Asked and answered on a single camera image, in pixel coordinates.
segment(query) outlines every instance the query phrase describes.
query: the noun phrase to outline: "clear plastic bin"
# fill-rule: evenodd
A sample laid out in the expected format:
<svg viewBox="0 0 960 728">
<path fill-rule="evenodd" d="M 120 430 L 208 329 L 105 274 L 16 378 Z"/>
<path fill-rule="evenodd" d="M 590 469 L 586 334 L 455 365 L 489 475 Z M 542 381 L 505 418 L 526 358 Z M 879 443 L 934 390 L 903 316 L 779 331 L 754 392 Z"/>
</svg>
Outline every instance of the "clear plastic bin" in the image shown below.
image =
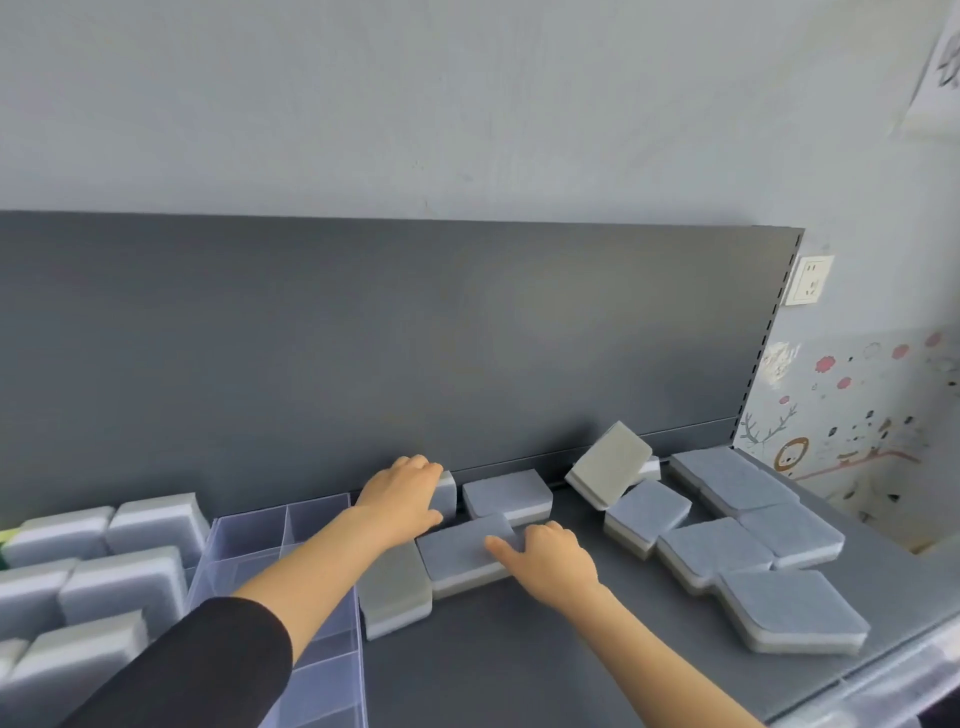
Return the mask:
<svg viewBox="0 0 960 728">
<path fill-rule="evenodd" d="M 343 494 L 217 519 L 190 585 L 188 608 L 232 594 L 349 505 L 349 495 Z M 261 728 L 366 728 L 361 642 L 359 606 L 351 589 L 300 655 L 290 684 Z"/>
</svg>

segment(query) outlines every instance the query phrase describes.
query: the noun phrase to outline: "clear plastic organizer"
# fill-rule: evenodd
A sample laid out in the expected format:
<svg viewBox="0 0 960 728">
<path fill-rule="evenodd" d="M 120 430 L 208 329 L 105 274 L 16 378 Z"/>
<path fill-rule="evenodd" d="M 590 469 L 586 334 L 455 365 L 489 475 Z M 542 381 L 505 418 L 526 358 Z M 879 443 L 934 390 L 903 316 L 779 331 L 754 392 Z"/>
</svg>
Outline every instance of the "clear plastic organizer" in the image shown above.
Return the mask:
<svg viewBox="0 0 960 728">
<path fill-rule="evenodd" d="M 232 594 L 350 506 L 348 494 L 305 500 L 217 519 L 187 595 L 196 609 Z M 286 691 L 260 728 L 366 728 L 363 648 L 356 590 L 343 601 L 294 665 Z"/>
</svg>

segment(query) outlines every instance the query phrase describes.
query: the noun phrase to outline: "gray sponge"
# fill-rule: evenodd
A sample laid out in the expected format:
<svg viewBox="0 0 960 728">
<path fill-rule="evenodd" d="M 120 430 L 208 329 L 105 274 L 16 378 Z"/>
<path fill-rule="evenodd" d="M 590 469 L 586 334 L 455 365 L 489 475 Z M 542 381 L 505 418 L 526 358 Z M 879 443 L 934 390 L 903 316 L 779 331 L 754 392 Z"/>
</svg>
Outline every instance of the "gray sponge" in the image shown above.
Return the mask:
<svg viewBox="0 0 960 728">
<path fill-rule="evenodd" d="M 637 482 L 653 449 L 626 425 L 616 423 L 566 474 L 569 483 L 598 511 L 605 511 Z"/>
<path fill-rule="evenodd" d="M 681 452 L 670 459 L 670 464 L 720 516 L 736 518 L 757 508 L 800 500 L 775 477 L 730 448 Z"/>
<path fill-rule="evenodd" d="M 58 559 L 96 559 L 106 556 L 104 534 L 113 508 L 90 508 L 24 521 L 20 530 L 0 546 L 0 555 L 12 569 Z"/>
<path fill-rule="evenodd" d="M 53 728 L 146 646 L 139 612 L 47 632 L 0 687 L 0 703 L 15 728 Z"/>
<path fill-rule="evenodd" d="M 502 513 L 433 531 L 417 539 L 417 548 L 433 585 L 433 598 L 465 592 L 507 575 L 503 565 L 484 547 L 487 536 L 499 536 L 517 549 L 522 540 Z"/>
<path fill-rule="evenodd" d="M 186 615 L 186 579 L 176 546 L 79 564 L 57 596 L 67 624 L 143 610 L 155 640 Z"/>
<path fill-rule="evenodd" d="M 60 559 L 0 571 L 0 640 L 33 640 L 63 627 L 57 594 L 78 564 L 79 559 Z"/>
<path fill-rule="evenodd" d="M 657 539 L 690 513 L 690 501 L 657 480 L 641 480 L 607 511 L 607 534 L 641 559 L 650 555 Z"/>
<path fill-rule="evenodd" d="M 464 504 L 472 519 L 502 513 L 510 525 L 523 525 L 550 516 L 553 493 L 537 471 L 530 470 L 465 484 Z"/>
<path fill-rule="evenodd" d="M 774 569 L 802 569 L 833 561 L 844 535 L 800 503 L 782 503 L 740 516 L 740 525 L 774 552 Z"/>
<path fill-rule="evenodd" d="M 29 646 L 30 643 L 26 640 L 4 640 L 0 642 L 0 687 L 7 682 L 7 678 L 13 672 L 13 666 L 17 664 Z"/>
<path fill-rule="evenodd" d="M 417 545 L 410 541 L 381 554 L 357 582 L 367 639 L 395 632 L 433 611 L 433 587 Z"/>
<path fill-rule="evenodd" d="M 855 654 L 870 631 L 818 571 L 724 574 L 718 591 L 754 652 Z"/>
<path fill-rule="evenodd" d="M 430 499 L 430 508 L 440 511 L 444 515 L 444 522 L 457 515 L 457 481 L 453 479 L 450 471 L 444 471 L 440 476 L 437 490 Z"/>
<path fill-rule="evenodd" d="M 721 573 L 766 571 L 773 552 L 734 519 L 720 519 L 677 528 L 657 541 L 657 553 L 693 595 L 717 583 Z"/>
<path fill-rule="evenodd" d="M 200 512 L 197 496 L 184 493 L 124 503 L 107 528 L 113 553 L 133 553 L 158 546 L 176 546 L 183 567 L 197 566 L 210 524 Z"/>
</svg>

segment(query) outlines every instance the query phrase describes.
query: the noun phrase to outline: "black sleeve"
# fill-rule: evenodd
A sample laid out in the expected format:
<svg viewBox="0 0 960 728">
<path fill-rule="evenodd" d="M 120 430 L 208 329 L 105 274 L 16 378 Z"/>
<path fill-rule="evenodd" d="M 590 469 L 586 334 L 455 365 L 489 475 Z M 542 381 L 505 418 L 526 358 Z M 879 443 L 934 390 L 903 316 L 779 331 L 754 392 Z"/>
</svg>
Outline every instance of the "black sleeve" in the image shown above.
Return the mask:
<svg viewBox="0 0 960 728">
<path fill-rule="evenodd" d="M 283 624 L 248 599 L 205 601 L 61 728 L 256 728 L 290 679 Z"/>
</svg>

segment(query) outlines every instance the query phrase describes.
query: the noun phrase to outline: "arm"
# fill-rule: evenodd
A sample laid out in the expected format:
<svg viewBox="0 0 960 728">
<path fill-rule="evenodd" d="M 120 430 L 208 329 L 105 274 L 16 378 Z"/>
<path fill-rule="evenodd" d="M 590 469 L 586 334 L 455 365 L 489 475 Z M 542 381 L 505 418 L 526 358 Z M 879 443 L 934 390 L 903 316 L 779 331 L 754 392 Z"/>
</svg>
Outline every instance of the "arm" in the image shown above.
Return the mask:
<svg viewBox="0 0 960 728">
<path fill-rule="evenodd" d="M 443 471 L 443 466 L 423 455 L 399 458 L 367 483 L 353 508 L 234 596 L 259 602 L 283 623 L 296 662 L 381 553 L 412 541 L 443 520 L 440 513 L 428 510 Z"/>
<path fill-rule="evenodd" d="M 377 473 L 353 508 L 237 590 L 241 598 L 205 601 L 61 728 L 255 728 L 364 570 L 441 521 L 428 508 L 442 471 L 417 455 Z"/>
<path fill-rule="evenodd" d="M 760 728 L 600 583 L 572 531 L 556 522 L 532 525 L 524 553 L 493 536 L 487 549 L 534 598 L 570 621 L 649 728 Z"/>
</svg>

